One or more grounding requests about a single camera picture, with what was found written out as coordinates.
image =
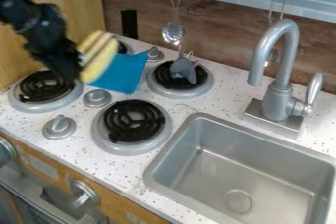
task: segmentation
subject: stove knob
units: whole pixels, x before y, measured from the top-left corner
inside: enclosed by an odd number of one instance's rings
[[[112,100],[112,95],[104,89],[96,89],[88,92],[83,97],[83,104],[90,108],[99,108],[109,104]]]
[[[17,157],[17,152],[5,138],[0,137],[0,168]]]
[[[157,63],[163,60],[163,58],[164,58],[163,53],[157,47],[154,46],[148,50],[149,63]]]
[[[74,120],[58,115],[43,126],[42,133],[49,140],[61,140],[71,135],[75,129]]]
[[[72,203],[72,208],[80,208],[83,205],[87,207],[94,207],[99,203],[97,193],[83,181],[72,181],[70,183],[70,191],[76,197]]]

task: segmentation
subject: yellow sponge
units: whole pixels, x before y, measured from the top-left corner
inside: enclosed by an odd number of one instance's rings
[[[119,43],[109,32],[96,31],[77,50],[83,54],[81,81],[89,84],[97,80],[118,53]]]

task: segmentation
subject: black coil burner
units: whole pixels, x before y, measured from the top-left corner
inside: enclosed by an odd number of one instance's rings
[[[21,102],[45,102],[60,98],[74,88],[52,71],[38,71],[20,81]]]
[[[119,45],[118,45],[118,53],[119,54],[127,54],[128,50],[127,50],[127,46],[123,43],[123,42],[118,42]]]
[[[197,76],[195,84],[191,84],[186,78],[173,78],[169,70],[172,64],[173,61],[164,62],[154,71],[156,81],[167,89],[192,90],[202,86],[207,81],[208,73],[202,66],[195,67]]]
[[[140,100],[117,102],[103,116],[114,143],[148,140],[165,124],[165,117],[156,106]]]

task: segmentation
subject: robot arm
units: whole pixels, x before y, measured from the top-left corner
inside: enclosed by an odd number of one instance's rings
[[[80,53],[66,38],[66,23],[53,4],[32,0],[0,0],[0,22],[12,25],[28,42],[25,50],[50,70],[73,81],[80,75]]]

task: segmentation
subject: faucet handle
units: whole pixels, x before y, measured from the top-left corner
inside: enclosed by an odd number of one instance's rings
[[[315,72],[309,81],[306,89],[306,99],[305,103],[313,105],[317,99],[319,92],[323,86],[323,74],[320,72]]]
[[[315,72],[311,76],[306,89],[305,106],[302,112],[303,116],[306,116],[312,112],[313,104],[315,103],[322,87],[323,87],[323,74],[320,72]]]

